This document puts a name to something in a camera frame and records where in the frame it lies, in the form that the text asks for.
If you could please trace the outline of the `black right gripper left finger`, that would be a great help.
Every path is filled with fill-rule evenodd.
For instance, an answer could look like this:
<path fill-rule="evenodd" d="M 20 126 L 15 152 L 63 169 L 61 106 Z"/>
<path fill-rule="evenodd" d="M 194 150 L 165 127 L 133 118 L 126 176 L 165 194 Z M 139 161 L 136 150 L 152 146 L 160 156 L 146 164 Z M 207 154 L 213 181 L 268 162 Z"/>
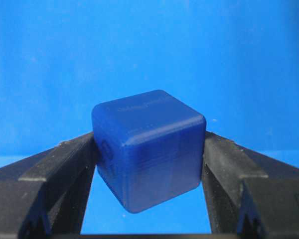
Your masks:
<path fill-rule="evenodd" d="M 0 168 L 0 239 L 79 239 L 97 162 L 92 133 Z"/>

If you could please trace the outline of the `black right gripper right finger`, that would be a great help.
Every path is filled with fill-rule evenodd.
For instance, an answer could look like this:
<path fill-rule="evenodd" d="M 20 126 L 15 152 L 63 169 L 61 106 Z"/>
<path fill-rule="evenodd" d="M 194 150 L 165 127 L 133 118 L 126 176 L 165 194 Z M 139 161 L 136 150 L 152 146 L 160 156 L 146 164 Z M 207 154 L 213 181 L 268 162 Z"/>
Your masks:
<path fill-rule="evenodd" d="M 207 132 L 201 180 L 214 234 L 299 239 L 299 168 Z"/>

